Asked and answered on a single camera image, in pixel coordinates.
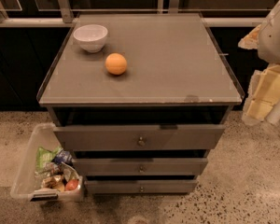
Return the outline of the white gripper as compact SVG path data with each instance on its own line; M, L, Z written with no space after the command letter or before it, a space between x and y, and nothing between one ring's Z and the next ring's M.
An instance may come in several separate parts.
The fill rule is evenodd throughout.
M260 26L256 26L244 38L238 47L257 49L259 46ZM270 64L263 72L255 71L248 87L248 96L243 107L242 121L249 126L265 120L280 100L280 65Z

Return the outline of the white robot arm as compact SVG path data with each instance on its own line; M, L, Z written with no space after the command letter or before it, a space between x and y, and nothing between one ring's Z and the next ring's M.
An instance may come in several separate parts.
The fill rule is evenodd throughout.
M255 49L259 58L268 63L250 79L242 121L246 125L263 121L276 124L280 120L280 0L264 22L240 40L238 47Z

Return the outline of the white cylindrical robot base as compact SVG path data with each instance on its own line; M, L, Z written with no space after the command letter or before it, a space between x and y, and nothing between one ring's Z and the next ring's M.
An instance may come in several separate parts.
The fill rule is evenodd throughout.
M271 124L276 124L280 120L280 101L273 107L266 120Z

